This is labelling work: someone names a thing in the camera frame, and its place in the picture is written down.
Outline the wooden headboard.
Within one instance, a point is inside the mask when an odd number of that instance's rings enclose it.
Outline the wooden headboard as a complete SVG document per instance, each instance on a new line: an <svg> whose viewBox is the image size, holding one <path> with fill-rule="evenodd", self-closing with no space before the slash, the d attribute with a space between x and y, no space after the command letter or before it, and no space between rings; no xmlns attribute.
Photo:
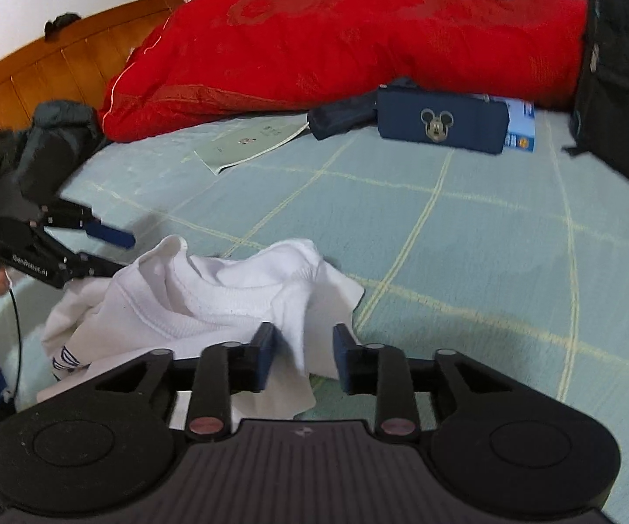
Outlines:
<svg viewBox="0 0 629 524"><path fill-rule="evenodd" d="M183 0L137 0L75 21L0 60L0 130L24 129L37 105L73 100L98 109L107 82Z"/></svg>

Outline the dark jacket pile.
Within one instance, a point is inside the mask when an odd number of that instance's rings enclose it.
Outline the dark jacket pile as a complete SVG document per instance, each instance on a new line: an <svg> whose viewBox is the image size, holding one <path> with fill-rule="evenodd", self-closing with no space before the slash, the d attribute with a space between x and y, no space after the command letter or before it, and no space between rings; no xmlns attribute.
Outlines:
<svg viewBox="0 0 629 524"><path fill-rule="evenodd" d="M0 131L0 218L36 220L107 138L95 110L71 100L37 105L30 127Z"/></svg>

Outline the pale green paper sheet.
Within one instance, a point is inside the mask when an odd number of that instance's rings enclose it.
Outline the pale green paper sheet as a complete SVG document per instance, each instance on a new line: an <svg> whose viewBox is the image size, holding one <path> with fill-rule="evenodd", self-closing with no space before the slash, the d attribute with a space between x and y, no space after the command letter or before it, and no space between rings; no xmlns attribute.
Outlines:
<svg viewBox="0 0 629 524"><path fill-rule="evenodd" d="M194 153L211 173L218 175L286 145L306 130L304 116L251 118L215 140L201 143Z"/></svg>

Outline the red quilt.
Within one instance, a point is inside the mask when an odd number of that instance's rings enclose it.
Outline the red quilt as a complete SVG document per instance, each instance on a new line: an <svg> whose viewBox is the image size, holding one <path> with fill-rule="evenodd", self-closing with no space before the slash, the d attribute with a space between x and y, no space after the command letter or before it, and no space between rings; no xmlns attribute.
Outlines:
<svg viewBox="0 0 629 524"><path fill-rule="evenodd" d="M112 141L139 141L399 78L561 109L586 25L586 0L191 0L107 84L99 122Z"/></svg>

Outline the dark folded cloth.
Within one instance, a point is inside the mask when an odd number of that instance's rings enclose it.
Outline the dark folded cloth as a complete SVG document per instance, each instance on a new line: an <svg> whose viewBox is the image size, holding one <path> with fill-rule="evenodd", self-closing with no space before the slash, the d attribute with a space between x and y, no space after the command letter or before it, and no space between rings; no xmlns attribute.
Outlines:
<svg viewBox="0 0 629 524"><path fill-rule="evenodd" d="M351 129L377 123L378 91L384 88L420 90L421 86L408 77L380 85L361 96L338 100L308 110L308 130L318 141L348 133Z"/></svg>

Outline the light green checked bedsheet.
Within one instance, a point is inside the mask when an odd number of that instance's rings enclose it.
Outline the light green checked bedsheet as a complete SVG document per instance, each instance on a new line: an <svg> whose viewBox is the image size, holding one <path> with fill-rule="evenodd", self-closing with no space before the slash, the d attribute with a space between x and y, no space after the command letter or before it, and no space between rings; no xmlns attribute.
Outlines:
<svg viewBox="0 0 629 524"><path fill-rule="evenodd" d="M200 356L152 349L40 401L65 287L24 274L0 302L0 357L23 394L0 424L3 523L629 523L629 182L570 156L566 117L492 156L310 135L210 172L194 153L246 120L111 145L63 187L130 250L45 226L131 265L177 235L201 258L308 239L364 295L358 344L407 357L411 440L373 433L376 399L308 379L293 419L184 432Z"/></svg>

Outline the white sweatshirt blue print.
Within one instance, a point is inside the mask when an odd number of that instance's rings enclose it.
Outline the white sweatshirt blue print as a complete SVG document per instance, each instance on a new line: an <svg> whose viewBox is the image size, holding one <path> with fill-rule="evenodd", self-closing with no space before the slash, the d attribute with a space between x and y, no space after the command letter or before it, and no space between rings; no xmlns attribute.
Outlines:
<svg viewBox="0 0 629 524"><path fill-rule="evenodd" d="M229 260L190 254L188 242L170 235L111 278L67 284L42 336L58 381L37 399L152 349L192 359L215 344L247 343L268 322L280 336L266 388L234 396L233 419L293 419L316 404L310 376L336 377L332 330L353 323L363 295L308 239Z"/></svg>

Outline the black item on headboard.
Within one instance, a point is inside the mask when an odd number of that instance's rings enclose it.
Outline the black item on headboard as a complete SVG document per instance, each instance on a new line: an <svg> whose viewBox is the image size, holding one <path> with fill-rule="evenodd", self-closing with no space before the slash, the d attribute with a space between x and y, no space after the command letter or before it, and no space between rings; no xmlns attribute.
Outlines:
<svg viewBox="0 0 629 524"><path fill-rule="evenodd" d="M45 34L43 37L45 37L45 40L50 40L56 33L59 33L65 27L79 20L81 20L80 15L74 12L66 12L62 15L58 15L55 19L48 20L47 23L45 23Z"/></svg>

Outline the navy mickey mouse pouch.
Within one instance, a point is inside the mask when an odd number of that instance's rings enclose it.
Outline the navy mickey mouse pouch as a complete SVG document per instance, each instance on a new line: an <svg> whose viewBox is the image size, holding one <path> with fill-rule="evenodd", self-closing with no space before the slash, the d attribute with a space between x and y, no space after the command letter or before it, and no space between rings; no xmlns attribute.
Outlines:
<svg viewBox="0 0 629 524"><path fill-rule="evenodd" d="M378 133L389 140L498 155L508 127L508 106L501 100L399 85L377 90Z"/></svg>

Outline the light blue box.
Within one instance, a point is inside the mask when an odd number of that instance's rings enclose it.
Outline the light blue box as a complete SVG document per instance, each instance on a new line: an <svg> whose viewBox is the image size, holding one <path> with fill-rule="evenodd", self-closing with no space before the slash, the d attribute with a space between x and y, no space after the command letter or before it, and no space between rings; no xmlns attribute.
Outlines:
<svg viewBox="0 0 629 524"><path fill-rule="evenodd" d="M509 124L504 147L532 153L535 150L536 114L534 105L514 98L494 97L508 108Z"/></svg>

